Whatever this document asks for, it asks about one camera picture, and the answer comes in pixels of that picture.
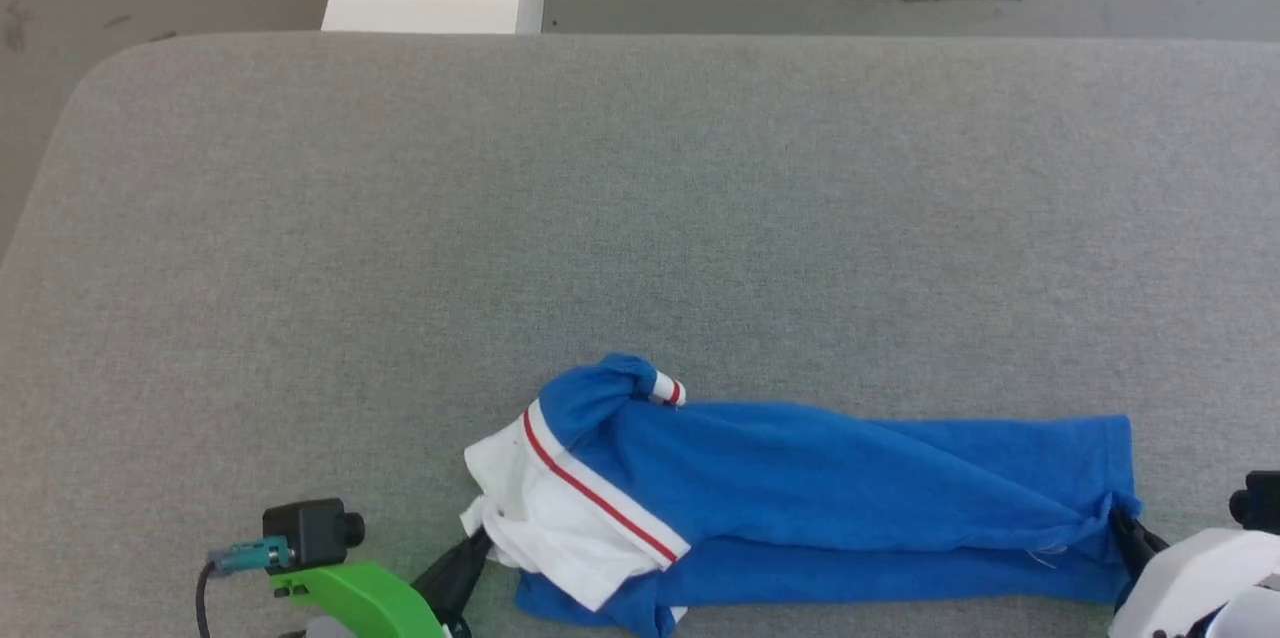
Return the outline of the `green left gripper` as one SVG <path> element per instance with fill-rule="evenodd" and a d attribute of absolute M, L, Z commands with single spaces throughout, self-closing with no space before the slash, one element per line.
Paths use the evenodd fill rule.
<path fill-rule="evenodd" d="M 447 638 L 440 620 L 463 620 L 492 547 L 486 530 L 477 528 L 420 574 L 413 588 L 375 562 L 271 575 L 279 596 L 323 611 L 282 638 Z"/>

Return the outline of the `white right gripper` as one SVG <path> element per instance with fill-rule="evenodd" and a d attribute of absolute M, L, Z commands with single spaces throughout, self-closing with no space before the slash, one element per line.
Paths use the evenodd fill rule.
<path fill-rule="evenodd" d="M 1170 546 L 1125 509 L 1108 524 L 1135 580 L 1108 638 L 1280 638 L 1280 536 L 1210 528 Z"/>

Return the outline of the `blue white-sleeved T-shirt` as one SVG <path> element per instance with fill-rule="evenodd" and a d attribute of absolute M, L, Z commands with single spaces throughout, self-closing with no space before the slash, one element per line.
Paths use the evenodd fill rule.
<path fill-rule="evenodd" d="M 1121 415 L 882 421 L 689 402 L 645 357 L 570 369 L 468 446 L 461 514 L 518 606 L 671 638 L 690 610 L 1041 596 L 1111 605 L 1138 514 Z"/>

